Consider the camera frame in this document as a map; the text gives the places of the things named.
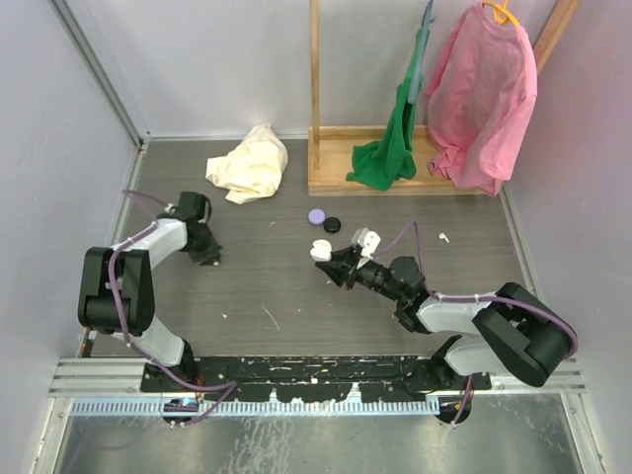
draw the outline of wooden frame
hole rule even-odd
[[[581,0],[558,0],[538,38],[533,53],[537,72],[548,61],[553,49],[566,30]],[[412,180],[396,181],[387,192],[381,192],[348,182],[352,170],[352,152],[362,145],[382,137],[383,125],[375,126],[321,126],[320,125],[320,1],[310,0],[311,73],[312,73],[312,126],[308,143],[308,192],[311,196],[425,196],[473,195],[478,190],[458,190],[450,180],[432,176],[428,163],[438,153],[423,125],[415,127],[413,158],[417,175]]]

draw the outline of gray wall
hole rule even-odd
[[[0,459],[27,472],[85,250],[106,244],[133,147],[47,2],[0,2]]]
[[[311,124],[309,0],[69,0],[135,117],[154,136],[278,133]],[[437,0],[435,69],[472,0]],[[387,123],[426,5],[321,0],[321,122]],[[535,40],[555,0],[513,1]],[[418,121],[424,120],[419,108]]]
[[[547,303],[579,360],[618,472],[632,465],[632,2],[584,0],[539,78],[508,186]]]

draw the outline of purple round object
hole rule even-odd
[[[307,214],[307,220],[312,225],[321,225],[325,222],[325,211],[323,209],[312,209]]]

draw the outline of wooden tray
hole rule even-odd
[[[347,173],[353,170],[354,146],[379,140],[385,126],[321,126],[320,164],[314,157],[314,133],[309,128],[309,178],[311,196],[424,196],[424,195],[473,195],[477,190],[458,190],[441,176],[428,171],[428,163],[437,154],[428,129],[415,126],[413,157],[417,174],[412,180],[398,180],[387,192],[378,191],[361,183],[347,181]]]

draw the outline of pink shirt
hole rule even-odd
[[[495,23],[477,2],[450,34],[424,94],[431,96],[428,127],[440,150],[431,173],[497,195],[512,176],[537,96],[524,28]]]

